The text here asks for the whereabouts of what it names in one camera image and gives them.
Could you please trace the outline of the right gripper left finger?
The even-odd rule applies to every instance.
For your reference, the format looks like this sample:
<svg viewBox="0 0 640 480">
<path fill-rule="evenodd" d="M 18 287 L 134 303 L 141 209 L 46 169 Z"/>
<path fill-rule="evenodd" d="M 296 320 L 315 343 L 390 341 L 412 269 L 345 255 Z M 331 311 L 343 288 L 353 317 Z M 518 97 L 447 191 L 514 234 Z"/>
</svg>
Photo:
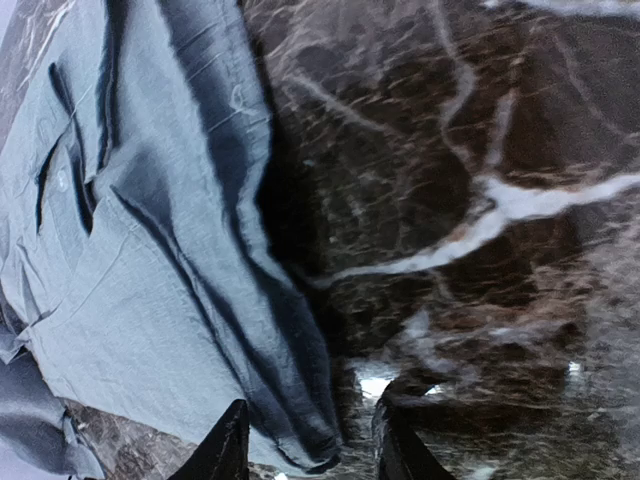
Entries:
<svg viewBox="0 0 640 480">
<path fill-rule="evenodd" d="M 247 480 L 249 428 L 246 401 L 234 400 L 169 480 Z"/>
</svg>

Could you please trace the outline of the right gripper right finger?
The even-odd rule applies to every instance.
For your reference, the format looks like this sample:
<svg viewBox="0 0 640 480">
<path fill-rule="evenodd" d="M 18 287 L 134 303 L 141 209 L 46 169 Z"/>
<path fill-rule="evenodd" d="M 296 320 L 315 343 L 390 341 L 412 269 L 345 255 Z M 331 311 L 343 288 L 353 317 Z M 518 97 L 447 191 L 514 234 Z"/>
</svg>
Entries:
<svg viewBox="0 0 640 480">
<path fill-rule="evenodd" d="M 455 480 L 399 411 L 400 390 L 399 382 L 390 382 L 375 406 L 372 419 L 375 478 Z"/>
</svg>

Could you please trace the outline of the grey button shirt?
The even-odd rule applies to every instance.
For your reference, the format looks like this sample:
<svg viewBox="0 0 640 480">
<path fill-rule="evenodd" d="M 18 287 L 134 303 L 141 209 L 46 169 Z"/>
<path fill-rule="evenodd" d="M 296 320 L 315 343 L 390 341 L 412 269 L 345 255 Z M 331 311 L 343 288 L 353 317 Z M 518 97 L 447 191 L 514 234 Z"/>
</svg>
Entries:
<svg viewBox="0 0 640 480">
<path fill-rule="evenodd" d="M 1 152 L 1 287 L 51 391 L 197 443 L 245 400 L 249 458 L 338 461 L 323 336 L 256 202 L 266 106 L 234 1 L 73 1 Z"/>
</svg>

